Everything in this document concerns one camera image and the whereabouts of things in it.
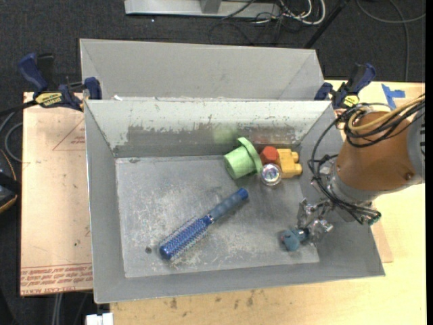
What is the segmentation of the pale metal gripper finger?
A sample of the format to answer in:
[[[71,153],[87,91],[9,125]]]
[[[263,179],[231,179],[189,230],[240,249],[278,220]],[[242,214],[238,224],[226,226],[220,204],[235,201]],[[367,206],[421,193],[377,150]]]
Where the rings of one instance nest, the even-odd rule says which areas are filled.
[[[307,225],[307,241],[311,244],[321,242],[333,229],[334,225],[326,219],[314,219]]]
[[[297,228],[306,229],[313,225],[316,219],[318,206],[317,204],[311,204],[306,198],[303,198],[298,207],[297,214]]]

